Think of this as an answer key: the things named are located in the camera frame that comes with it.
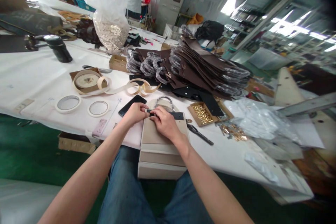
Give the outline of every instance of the tape roll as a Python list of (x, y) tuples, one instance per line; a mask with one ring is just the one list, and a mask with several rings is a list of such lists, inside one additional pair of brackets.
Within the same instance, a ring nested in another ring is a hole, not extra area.
[(90, 104), (90, 106), (87, 108), (87, 112), (92, 117), (101, 117), (105, 115), (110, 109), (110, 105), (108, 101), (105, 100), (99, 100), (94, 101)]
[(75, 111), (81, 103), (82, 99), (80, 96), (63, 96), (55, 103), (55, 108), (58, 113), (68, 114)]
[[(141, 81), (143, 82), (143, 84), (140, 86), (138, 83), (136, 83), (136, 81)], [(97, 85), (98, 89), (97, 91), (95, 91), (92, 94), (87, 94), (82, 92), (81, 90), (79, 90), (77, 88), (78, 82), (80, 83), (80, 85), (85, 85), (86, 83), (90, 83), (91, 86)], [(112, 80), (108, 77), (105, 76), (100, 76), (97, 72), (94, 72), (92, 70), (83, 70), (81, 72), (79, 72), (78, 74), (76, 74), (76, 76), (74, 77), (73, 80), (73, 86), (75, 87), (76, 91), (80, 94), (80, 95), (86, 95), (86, 96), (92, 96), (92, 95), (100, 95), (102, 93), (106, 93), (108, 95), (114, 95), (116, 93), (119, 93), (121, 91), (126, 91), (129, 95), (141, 95), (143, 97), (149, 95), (150, 93), (154, 93), (156, 90), (158, 90), (158, 88), (161, 86), (161, 83), (156, 86), (155, 88), (151, 88), (151, 85), (144, 79), (133, 79), (130, 80), (126, 85), (119, 87), (117, 89), (112, 89), (111, 88), (112, 85)], [(130, 93), (128, 91), (129, 88), (132, 87), (138, 87), (138, 90), (135, 91), (134, 93)]]

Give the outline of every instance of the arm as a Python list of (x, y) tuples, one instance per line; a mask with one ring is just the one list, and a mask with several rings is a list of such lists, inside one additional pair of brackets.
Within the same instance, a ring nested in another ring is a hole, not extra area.
[(169, 138), (179, 151), (206, 210), (215, 223), (253, 223), (243, 207), (216, 173), (194, 150), (178, 129), (174, 117), (161, 107), (152, 110), (157, 130)]
[(133, 103), (105, 141), (72, 175), (41, 217), (42, 223), (84, 223), (128, 130), (149, 116), (148, 107)]

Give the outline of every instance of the white plastic bag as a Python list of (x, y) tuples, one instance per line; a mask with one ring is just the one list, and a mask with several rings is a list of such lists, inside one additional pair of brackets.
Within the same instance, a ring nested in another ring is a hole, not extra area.
[(84, 0), (96, 9), (93, 23), (99, 40), (108, 50), (124, 46), (130, 26), (125, 17), (128, 0)]
[(238, 125), (246, 135), (265, 140), (283, 136), (301, 144), (301, 140), (292, 123), (278, 111), (267, 104), (247, 98), (229, 103), (227, 107), (234, 115), (231, 122)]

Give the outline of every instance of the window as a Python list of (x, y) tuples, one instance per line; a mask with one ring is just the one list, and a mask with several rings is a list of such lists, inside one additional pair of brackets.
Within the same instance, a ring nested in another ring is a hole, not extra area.
[(236, 9), (236, 1), (237, 0), (227, 0), (221, 12), (227, 16), (231, 16), (232, 12)]

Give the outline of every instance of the forearm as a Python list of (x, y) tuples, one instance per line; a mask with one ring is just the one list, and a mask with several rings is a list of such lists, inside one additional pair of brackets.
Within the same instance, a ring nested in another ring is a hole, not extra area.
[(185, 138), (177, 146), (191, 180), (215, 223), (253, 223), (245, 210)]
[(130, 125), (121, 121), (52, 201), (39, 223), (84, 223)]

